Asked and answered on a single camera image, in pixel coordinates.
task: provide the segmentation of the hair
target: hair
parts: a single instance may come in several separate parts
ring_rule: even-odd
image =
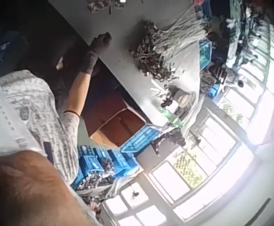
[[[39,153],[0,157],[0,226],[91,225],[54,166]]]
[[[238,80],[237,85],[238,85],[239,87],[241,87],[241,88],[244,87],[244,83],[243,83],[242,80]]]

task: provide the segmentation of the hand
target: hand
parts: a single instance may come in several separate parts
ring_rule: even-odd
[[[100,55],[106,51],[109,47],[112,37],[109,32],[100,34],[97,38],[94,38],[91,45],[90,51]]]
[[[93,67],[96,64],[96,61],[98,59],[98,55],[105,52],[105,50],[109,47],[111,42],[111,35],[110,33],[106,34],[100,34],[97,38],[94,38],[90,49],[85,55],[85,58],[83,60],[81,72],[92,74]]]

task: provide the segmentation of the sleeve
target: sleeve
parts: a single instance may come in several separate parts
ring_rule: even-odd
[[[68,149],[69,152],[67,155],[72,156],[72,163],[70,164],[70,169],[67,173],[67,184],[71,184],[76,176],[79,169],[78,164],[78,152],[77,152],[77,134],[78,134],[78,126],[80,123],[80,118],[77,114],[72,112],[64,112],[61,116],[61,123],[63,125],[65,135],[67,140],[69,141],[69,145],[71,148]]]

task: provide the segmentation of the table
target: table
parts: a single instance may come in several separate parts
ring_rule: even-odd
[[[100,33],[110,32],[113,40],[108,51],[101,56],[101,60],[149,120],[158,126],[165,125],[167,119],[159,111],[162,100],[155,97],[155,93],[150,90],[150,88],[155,88],[151,78],[145,77],[138,70],[135,60],[129,54],[129,49],[131,45],[139,43],[142,39],[140,35],[142,20],[152,20],[158,27],[163,28],[186,11],[191,6],[191,2],[188,0],[144,0],[142,3],[140,0],[128,0],[125,8],[112,11],[111,15],[108,10],[91,13],[84,0],[49,0],[49,2],[87,44],[90,44],[93,38]],[[176,62],[182,62],[178,71],[184,74],[173,84],[186,92],[196,91],[198,99],[199,44],[192,44],[177,57]],[[177,105],[170,106],[170,110],[174,111],[176,107]]]

